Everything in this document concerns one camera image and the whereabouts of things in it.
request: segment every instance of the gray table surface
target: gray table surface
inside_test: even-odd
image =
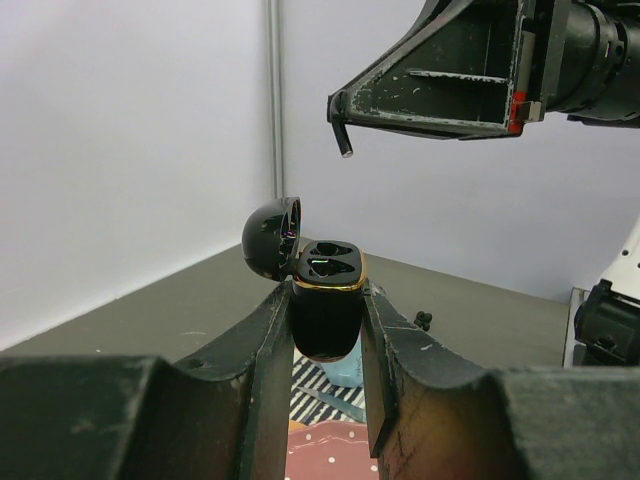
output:
[[[369,277],[431,334],[486,367],[562,365],[568,305],[367,256]],[[2,355],[158,354],[178,360],[250,313],[276,286],[239,247],[98,308]]]

